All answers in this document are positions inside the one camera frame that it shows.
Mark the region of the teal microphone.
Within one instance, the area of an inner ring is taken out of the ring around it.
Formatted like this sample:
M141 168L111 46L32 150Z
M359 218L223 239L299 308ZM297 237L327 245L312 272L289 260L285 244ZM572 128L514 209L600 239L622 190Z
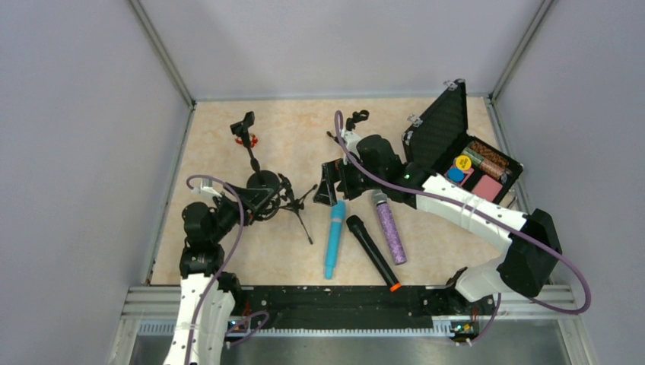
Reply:
M324 278L326 280L331 280L334 276L345 216L346 203L344 201L338 201L332 206L330 214L329 234L324 261Z

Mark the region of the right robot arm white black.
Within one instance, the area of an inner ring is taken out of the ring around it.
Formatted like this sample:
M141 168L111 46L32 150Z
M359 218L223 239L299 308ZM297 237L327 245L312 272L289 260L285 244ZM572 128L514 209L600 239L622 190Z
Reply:
M469 302L496 293L537 297L562 257L554 221L545 211L528 214L478 197L436 172L403 163L380 135L342 132L333 141L343 156L324 163L316 203L332 206L365 192L434 214L493 246L499 256L461 270L452 286Z

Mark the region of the black microphone orange end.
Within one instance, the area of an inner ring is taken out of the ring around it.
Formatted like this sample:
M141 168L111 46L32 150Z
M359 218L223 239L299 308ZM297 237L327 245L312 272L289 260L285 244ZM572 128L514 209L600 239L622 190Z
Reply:
M373 263L374 267L386 283L389 291L396 292L402 286L400 280L396 277L393 270L386 262L383 254L378 249L372 236L365 227L364 222L354 214L347 218L346 224L349 231L359 242L363 250L366 252L368 258Z

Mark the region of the purple glitter microphone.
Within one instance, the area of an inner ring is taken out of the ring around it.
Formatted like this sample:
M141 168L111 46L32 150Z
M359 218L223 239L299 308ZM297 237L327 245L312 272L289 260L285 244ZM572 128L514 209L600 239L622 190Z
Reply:
M407 256L386 194L381 190L374 190L371 198L394 264L405 264Z

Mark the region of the shock mount tripod stand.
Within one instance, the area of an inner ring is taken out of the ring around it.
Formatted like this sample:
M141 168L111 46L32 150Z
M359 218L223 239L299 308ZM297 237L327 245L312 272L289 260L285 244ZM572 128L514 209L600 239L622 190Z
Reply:
M313 238L311 237L305 223L303 222L300 212L305 209L305 201L307 196L318 189L318 185L314 184L308 191L306 191L301 197L297 198L294 194L293 186L291 181L281 173L277 173L278 177L278 192L277 195L272 198L268 204L261 208L256 214L255 219L257 221L268 221L273 218L280 210L289 211L294 213L298 218L300 225L302 226L304 233L307 236L309 244L313 245Z

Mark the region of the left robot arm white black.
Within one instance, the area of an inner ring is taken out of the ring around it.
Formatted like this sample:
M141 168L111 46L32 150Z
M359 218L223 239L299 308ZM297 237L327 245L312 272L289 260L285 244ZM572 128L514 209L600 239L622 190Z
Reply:
M244 227L272 205L278 186L240 188L203 175L199 185L188 187L213 201L187 205L182 212L186 237L180 258L180 307L165 364L218 364L230 333L230 315L241 287L237 276L224 269L231 258L220 244L237 230L237 245Z

